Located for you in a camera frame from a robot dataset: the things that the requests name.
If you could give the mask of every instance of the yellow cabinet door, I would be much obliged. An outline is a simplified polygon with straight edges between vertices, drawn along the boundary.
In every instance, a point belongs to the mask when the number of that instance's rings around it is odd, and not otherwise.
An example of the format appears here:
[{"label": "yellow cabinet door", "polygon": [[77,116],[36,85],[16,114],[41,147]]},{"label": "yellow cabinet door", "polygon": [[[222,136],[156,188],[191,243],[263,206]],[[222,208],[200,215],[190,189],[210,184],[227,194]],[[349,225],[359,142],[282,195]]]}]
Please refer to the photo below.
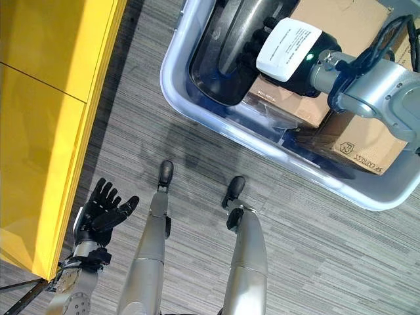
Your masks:
[{"label": "yellow cabinet door", "polygon": [[0,61],[87,102],[117,2],[1,0]]},{"label": "yellow cabinet door", "polygon": [[45,279],[66,231],[85,103],[0,65],[0,257]]}]

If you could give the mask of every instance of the white sticker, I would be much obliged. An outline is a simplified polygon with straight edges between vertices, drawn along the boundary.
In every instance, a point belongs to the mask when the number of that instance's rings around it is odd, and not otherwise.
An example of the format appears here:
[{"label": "white sticker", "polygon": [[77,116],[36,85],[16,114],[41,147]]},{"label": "white sticker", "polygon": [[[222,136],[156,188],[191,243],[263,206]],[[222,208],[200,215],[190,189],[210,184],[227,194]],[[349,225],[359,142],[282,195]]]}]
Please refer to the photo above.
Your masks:
[{"label": "white sticker", "polygon": [[310,24],[292,18],[280,20],[258,55],[258,70],[286,82],[321,34],[322,30]]}]

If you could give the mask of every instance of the plastic bin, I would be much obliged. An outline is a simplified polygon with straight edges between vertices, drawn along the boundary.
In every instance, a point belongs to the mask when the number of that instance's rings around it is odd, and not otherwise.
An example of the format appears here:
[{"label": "plastic bin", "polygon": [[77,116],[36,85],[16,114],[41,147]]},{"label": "plastic bin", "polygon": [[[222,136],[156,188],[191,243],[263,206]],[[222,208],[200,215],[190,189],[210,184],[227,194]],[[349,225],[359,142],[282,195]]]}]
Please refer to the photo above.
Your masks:
[{"label": "plastic bin", "polygon": [[402,152],[381,177],[343,167],[340,171],[351,176],[340,178],[334,168],[312,163],[304,154],[287,149],[284,130],[278,128],[276,116],[243,102],[222,106],[195,88],[188,65],[214,4],[215,0],[187,0],[180,12],[160,73],[162,92],[170,105],[186,117],[364,209],[381,211],[400,205],[420,183],[420,157]]}]

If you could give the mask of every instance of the floor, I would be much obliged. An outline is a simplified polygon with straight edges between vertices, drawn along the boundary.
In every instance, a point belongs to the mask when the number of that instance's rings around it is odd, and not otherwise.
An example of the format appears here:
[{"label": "floor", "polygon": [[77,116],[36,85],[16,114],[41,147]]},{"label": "floor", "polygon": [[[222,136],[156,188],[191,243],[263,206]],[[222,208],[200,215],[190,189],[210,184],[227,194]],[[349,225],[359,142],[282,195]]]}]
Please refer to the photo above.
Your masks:
[{"label": "floor", "polygon": [[[420,314],[420,188],[392,211],[369,212],[178,115],[162,96],[159,69],[181,3],[129,1],[119,30],[70,226],[100,177],[140,204],[114,230],[91,314],[115,314],[165,158],[175,175],[163,313],[221,308],[235,235],[220,203],[230,179],[243,174],[243,198],[260,209],[266,239],[268,315]],[[62,257],[71,246],[68,232]],[[1,263],[1,285],[33,278]],[[0,312],[26,291],[0,295]],[[22,314],[43,314],[51,298],[43,292]]]}]

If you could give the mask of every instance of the brown cardboard box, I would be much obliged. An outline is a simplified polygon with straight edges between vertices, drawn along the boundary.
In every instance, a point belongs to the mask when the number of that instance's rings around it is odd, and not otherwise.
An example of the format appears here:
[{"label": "brown cardboard box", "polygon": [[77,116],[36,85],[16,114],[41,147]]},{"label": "brown cardboard box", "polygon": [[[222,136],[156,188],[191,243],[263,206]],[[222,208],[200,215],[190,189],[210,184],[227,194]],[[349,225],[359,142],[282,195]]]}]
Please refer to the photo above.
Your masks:
[{"label": "brown cardboard box", "polygon": [[[376,0],[301,0],[292,18],[312,24],[334,36],[343,51],[358,56],[375,39],[389,10]],[[258,77],[245,101],[274,105],[278,113],[298,125],[317,128],[327,115],[327,95],[303,97]]]},{"label": "brown cardboard box", "polygon": [[332,114],[317,131],[302,131],[300,146],[320,155],[382,175],[398,157],[407,142],[395,138],[377,119],[353,113]]}]

